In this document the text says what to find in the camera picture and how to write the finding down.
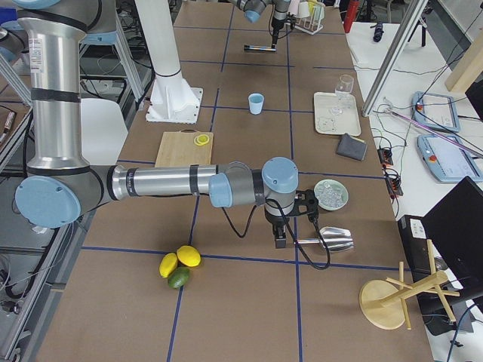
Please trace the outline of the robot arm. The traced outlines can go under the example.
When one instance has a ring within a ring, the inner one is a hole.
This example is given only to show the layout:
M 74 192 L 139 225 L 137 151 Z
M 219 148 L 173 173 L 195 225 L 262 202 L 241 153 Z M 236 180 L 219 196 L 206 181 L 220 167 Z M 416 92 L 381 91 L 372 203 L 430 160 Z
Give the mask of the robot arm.
M 207 195 L 215 207 L 264 206 L 275 242 L 297 203 L 298 170 L 277 157 L 259 170 L 227 165 L 124 168 L 95 166 L 82 154 L 79 45 L 89 35 L 116 34 L 113 1 L 18 1 L 28 35 L 35 154 L 17 187 L 20 213 L 59 228 L 109 201 L 127 197 Z
M 255 51 L 255 52 L 276 52 L 276 46 L 279 39 L 279 33 L 287 22 L 291 22 L 292 17 L 289 15 L 288 10 L 290 6 L 290 1 L 274 0 L 229 0 L 229 3 L 233 4 L 238 8 L 243 14 L 247 21 L 250 23 L 256 23 L 265 9 L 271 5 L 272 15 L 269 24 L 269 33 L 271 34 L 271 45 L 269 47 L 264 46 L 254 46 L 246 45 L 244 51 Z

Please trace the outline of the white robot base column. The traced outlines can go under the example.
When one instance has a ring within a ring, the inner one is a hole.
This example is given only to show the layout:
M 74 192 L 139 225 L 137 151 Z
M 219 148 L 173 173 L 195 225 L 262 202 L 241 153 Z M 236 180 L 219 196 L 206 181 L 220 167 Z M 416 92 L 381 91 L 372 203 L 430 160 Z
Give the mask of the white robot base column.
M 183 77 L 168 2 L 139 0 L 135 4 L 155 73 L 146 120 L 196 123 L 203 90 L 190 87 Z

